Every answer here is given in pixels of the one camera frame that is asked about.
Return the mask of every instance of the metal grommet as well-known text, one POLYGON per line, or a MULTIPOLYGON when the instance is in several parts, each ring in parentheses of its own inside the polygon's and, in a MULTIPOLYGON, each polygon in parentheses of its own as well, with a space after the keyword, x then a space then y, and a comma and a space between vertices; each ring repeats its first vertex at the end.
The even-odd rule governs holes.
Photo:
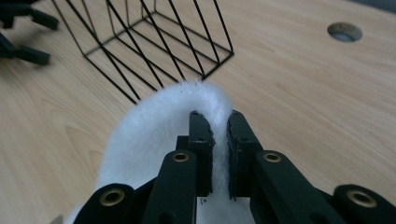
POLYGON ((125 197, 122 189, 109 189, 100 197, 100 204, 102 206, 113 206, 120 203, 125 197))
POLYGON ((264 159, 266 161, 270 161, 270 162, 280 162, 282 160, 282 158, 280 158, 278 155, 276 155, 275 153, 265 153, 264 154, 264 159))
POLYGON ((350 190, 346 193, 346 196, 349 198, 350 201, 356 203, 360 206, 373 208, 376 207, 376 200, 360 190, 350 190))
POLYGON ((187 161, 190 157, 188 154, 181 152, 181 153, 174 154, 172 158, 174 161, 183 162, 183 161, 187 161))

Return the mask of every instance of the round hole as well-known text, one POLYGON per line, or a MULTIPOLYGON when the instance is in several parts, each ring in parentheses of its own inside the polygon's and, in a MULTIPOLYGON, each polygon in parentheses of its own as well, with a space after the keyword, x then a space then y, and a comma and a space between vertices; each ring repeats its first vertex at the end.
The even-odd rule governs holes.
POLYGON ((367 208, 376 207, 376 200, 372 196, 362 191, 350 190, 346 193, 346 196, 349 198, 350 201, 360 206, 367 208))
POLYGON ((264 155, 264 159, 270 162, 279 162, 282 159, 275 153, 267 153, 264 155))
POLYGON ((100 197, 100 204, 106 207, 116 205, 122 202, 125 193, 122 189, 110 189, 100 197))
POLYGON ((158 222, 160 224, 172 224, 175 222, 175 215, 171 212, 162 213, 158 217, 158 222))
POLYGON ((329 220, 319 213, 312 213, 309 218, 315 224, 329 224, 329 220))
POLYGON ((185 153, 177 153, 173 156, 174 161, 187 161, 189 159, 189 155, 185 153))
POLYGON ((355 42, 363 37, 359 27, 347 22, 336 22, 327 28, 329 35, 342 42, 355 42))

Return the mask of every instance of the light wood tabletop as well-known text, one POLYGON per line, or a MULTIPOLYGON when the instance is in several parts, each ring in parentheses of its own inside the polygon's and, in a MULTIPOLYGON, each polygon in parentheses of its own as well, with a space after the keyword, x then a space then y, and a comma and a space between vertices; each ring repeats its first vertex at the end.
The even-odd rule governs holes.
MULTIPOLYGON (((230 95, 262 146, 318 189, 353 183, 396 204, 396 15, 340 0, 219 6, 235 56, 207 81, 230 95), (362 38, 331 38, 339 21, 362 38)), ((59 18, 51 1, 35 7, 59 18)), ((91 196, 106 141, 134 105, 83 59, 62 22, 49 31, 18 19, 2 34, 51 62, 0 59, 0 223, 50 223, 91 196)))

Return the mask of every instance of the white fabric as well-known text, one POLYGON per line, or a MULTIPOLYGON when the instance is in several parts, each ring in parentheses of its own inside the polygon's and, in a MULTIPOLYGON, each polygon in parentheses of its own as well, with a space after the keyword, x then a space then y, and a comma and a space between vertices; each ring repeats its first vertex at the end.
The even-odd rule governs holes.
MULTIPOLYGON (((134 189, 155 177, 163 157, 175 150, 177 136, 188 135, 193 110, 210 123, 216 144, 213 151, 213 190, 205 203, 197 200, 197 223, 254 223, 248 200, 228 196, 228 148, 226 127, 232 103, 217 86, 182 83, 158 91, 134 106, 119 123, 103 157, 95 190, 121 183, 134 189)), ((71 223, 74 215, 68 219, 71 223)))

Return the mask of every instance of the black wire basket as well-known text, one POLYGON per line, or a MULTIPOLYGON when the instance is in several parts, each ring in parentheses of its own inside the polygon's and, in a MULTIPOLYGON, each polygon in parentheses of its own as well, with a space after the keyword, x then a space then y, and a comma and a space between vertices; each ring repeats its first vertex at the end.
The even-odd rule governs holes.
POLYGON ((134 104, 233 57, 216 0, 52 2, 84 58, 134 104))

